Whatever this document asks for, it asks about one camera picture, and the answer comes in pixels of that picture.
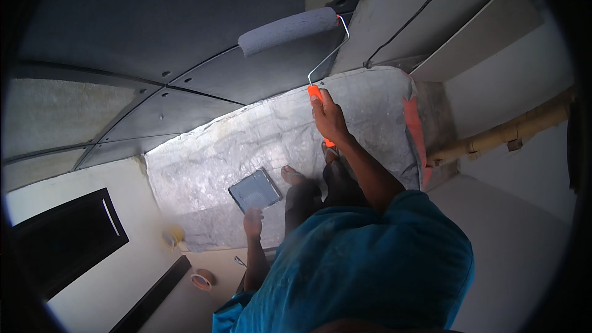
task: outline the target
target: foot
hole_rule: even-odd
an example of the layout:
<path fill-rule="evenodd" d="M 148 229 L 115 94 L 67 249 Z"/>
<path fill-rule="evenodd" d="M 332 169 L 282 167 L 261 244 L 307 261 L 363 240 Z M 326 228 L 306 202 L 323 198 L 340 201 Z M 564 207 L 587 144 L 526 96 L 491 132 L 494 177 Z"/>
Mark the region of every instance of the foot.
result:
<path fill-rule="evenodd" d="M 325 163 L 327 165 L 335 161 L 336 159 L 339 159 L 339 150 L 336 146 L 328 147 L 325 142 L 322 142 L 321 149 L 323 150 L 323 154 L 325 156 Z"/>
<path fill-rule="evenodd" d="M 284 181 L 286 183 L 288 183 L 292 186 L 298 185 L 301 182 L 306 180 L 304 175 L 300 174 L 298 171 L 296 171 L 295 169 L 293 169 L 287 165 L 282 167 L 281 174 L 282 174 L 282 179 L 284 179 Z"/>

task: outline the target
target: blue shirt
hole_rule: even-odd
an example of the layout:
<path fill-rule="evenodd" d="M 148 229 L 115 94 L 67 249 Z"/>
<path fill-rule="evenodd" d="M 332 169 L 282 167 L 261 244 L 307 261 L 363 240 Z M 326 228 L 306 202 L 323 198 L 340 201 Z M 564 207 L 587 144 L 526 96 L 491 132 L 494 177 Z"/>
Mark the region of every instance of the blue shirt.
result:
<path fill-rule="evenodd" d="M 279 246 L 261 288 L 218 309 L 212 330 L 306 333 L 343 318 L 449 329 L 473 274 L 463 231 L 407 190 L 383 216 L 333 207 L 308 218 Z"/>

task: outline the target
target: paint tray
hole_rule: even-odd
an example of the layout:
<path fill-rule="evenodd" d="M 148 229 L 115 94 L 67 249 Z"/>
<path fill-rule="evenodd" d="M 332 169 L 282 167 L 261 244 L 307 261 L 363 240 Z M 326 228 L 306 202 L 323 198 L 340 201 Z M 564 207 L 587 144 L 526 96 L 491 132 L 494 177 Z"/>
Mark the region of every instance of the paint tray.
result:
<path fill-rule="evenodd" d="M 282 199 L 279 190 L 263 168 L 228 188 L 228 192 L 243 213 L 250 208 L 263 210 Z"/>

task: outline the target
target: paint roller cover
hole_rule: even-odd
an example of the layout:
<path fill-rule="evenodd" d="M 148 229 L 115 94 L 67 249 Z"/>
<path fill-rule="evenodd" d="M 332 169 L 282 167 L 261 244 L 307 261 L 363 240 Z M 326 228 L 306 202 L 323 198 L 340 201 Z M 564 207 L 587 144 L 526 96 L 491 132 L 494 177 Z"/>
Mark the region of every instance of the paint roller cover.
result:
<path fill-rule="evenodd" d="M 252 56 L 276 45 L 327 31 L 336 26 L 337 15 L 332 8 L 313 9 L 243 33 L 239 37 L 239 46 L 245 56 Z"/>

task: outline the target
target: plastic drop cloth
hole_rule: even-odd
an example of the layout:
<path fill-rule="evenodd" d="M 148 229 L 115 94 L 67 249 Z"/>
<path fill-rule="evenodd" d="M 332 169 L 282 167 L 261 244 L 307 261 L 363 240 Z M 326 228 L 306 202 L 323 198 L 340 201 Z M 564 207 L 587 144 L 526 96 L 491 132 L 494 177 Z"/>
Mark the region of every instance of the plastic drop cloth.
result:
<path fill-rule="evenodd" d="M 331 92 L 349 131 L 407 189 L 420 189 L 421 169 L 403 114 L 415 94 L 412 79 L 389 66 L 359 69 L 317 83 Z M 290 165 L 322 180 L 321 134 L 315 127 L 307 85 L 236 110 L 146 153 L 161 212 L 185 230 L 192 252 L 246 247 L 243 213 L 228 188 L 265 168 L 285 197 L 280 170 Z M 284 239 L 285 199 L 263 211 L 263 248 Z"/>

